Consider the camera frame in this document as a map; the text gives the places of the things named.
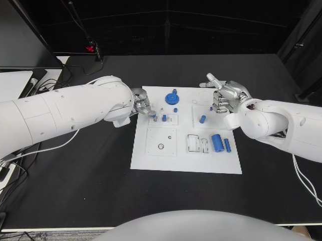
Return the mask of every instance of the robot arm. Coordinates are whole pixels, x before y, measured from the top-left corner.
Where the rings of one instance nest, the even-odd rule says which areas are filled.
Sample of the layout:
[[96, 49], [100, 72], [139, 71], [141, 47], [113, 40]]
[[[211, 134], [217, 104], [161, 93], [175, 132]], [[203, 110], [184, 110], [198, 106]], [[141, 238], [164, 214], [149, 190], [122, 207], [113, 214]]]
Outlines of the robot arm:
[[322, 108], [253, 99], [240, 84], [218, 81], [211, 74], [207, 77], [210, 82], [200, 87], [217, 88], [213, 109], [231, 112], [224, 117], [226, 128], [240, 127], [249, 138], [322, 163]]
[[105, 76], [93, 84], [53, 90], [0, 103], [0, 159], [23, 147], [63, 135], [102, 119], [121, 127], [129, 116], [155, 115], [146, 92]]

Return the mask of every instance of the blue object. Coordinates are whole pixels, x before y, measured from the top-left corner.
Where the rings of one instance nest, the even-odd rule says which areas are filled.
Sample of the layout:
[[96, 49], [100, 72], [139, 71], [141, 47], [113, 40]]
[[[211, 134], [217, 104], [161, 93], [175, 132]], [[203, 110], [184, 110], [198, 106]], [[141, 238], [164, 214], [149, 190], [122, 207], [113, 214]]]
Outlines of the blue object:
[[211, 141], [213, 141], [213, 146], [214, 146], [216, 152], [223, 152], [224, 145], [223, 145], [221, 137], [218, 134], [211, 135]]
[[206, 120], [206, 116], [203, 115], [203, 116], [201, 116], [201, 119], [200, 119], [200, 123], [201, 123], [201, 124], [204, 123], [204, 120]]
[[177, 95], [177, 90], [174, 89], [171, 94], [165, 98], [167, 104], [177, 104], [180, 102], [180, 97]]
[[231, 152], [229, 139], [224, 139], [224, 146], [226, 146], [226, 151], [227, 151], [227, 152]]

